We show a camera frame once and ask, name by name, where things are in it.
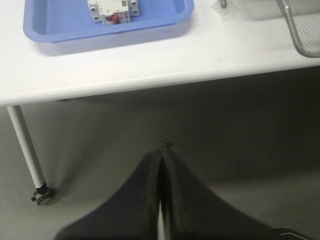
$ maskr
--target plastic tray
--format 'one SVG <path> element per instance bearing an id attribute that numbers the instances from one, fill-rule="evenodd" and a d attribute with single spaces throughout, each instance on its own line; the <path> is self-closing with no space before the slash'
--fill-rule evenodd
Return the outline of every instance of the plastic tray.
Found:
<path id="1" fill-rule="evenodd" d="M 193 9 L 193 0 L 139 0 L 132 22 L 103 26 L 92 21 L 87 0 L 26 0 L 23 31 L 35 42 L 62 42 L 175 24 Z"/>

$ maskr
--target table leg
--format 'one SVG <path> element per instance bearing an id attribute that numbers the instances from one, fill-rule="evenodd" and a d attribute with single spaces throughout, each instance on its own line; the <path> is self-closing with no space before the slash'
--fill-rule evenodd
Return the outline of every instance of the table leg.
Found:
<path id="1" fill-rule="evenodd" d="M 53 192 L 47 187 L 21 107 L 8 106 L 7 109 L 36 188 L 31 200 L 44 205 L 53 198 Z"/>

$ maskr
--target metal rod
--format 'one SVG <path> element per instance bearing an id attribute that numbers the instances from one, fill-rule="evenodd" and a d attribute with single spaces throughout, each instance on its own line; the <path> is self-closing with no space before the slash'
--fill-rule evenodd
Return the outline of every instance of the metal rod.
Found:
<path id="1" fill-rule="evenodd" d="M 21 107 L 8 106 L 7 107 L 15 133 L 18 137 L 23 155 L 31 173 L 35 188 L 41 188 L 45 184 L 45 177 L 42 172 L 38 156 L 33 145 L 30 133 L 22 113 Z"/>

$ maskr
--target metal basket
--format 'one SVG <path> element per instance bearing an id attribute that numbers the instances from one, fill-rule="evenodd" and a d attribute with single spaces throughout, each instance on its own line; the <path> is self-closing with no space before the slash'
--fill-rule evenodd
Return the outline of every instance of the metal basket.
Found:
<path id="1" fill-rule="evenodd" d="M 277 0 L 296 50 L 320 58 L 320 0 Z"/>

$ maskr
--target white table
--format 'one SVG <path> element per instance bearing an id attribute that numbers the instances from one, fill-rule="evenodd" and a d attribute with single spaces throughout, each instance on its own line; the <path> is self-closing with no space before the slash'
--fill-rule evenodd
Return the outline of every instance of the white table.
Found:
<path id="1" fill-rule="evenodd" d="M 60 43 L 25 37 L 24 0 L 1 8 L 0 106 L 37 189 L 45 179 L 19 105 L 320 66 L 297 53 L 276 0 L 228 0 L 226 16 L 215 1 L 194 0 L 174 25 Z"/>

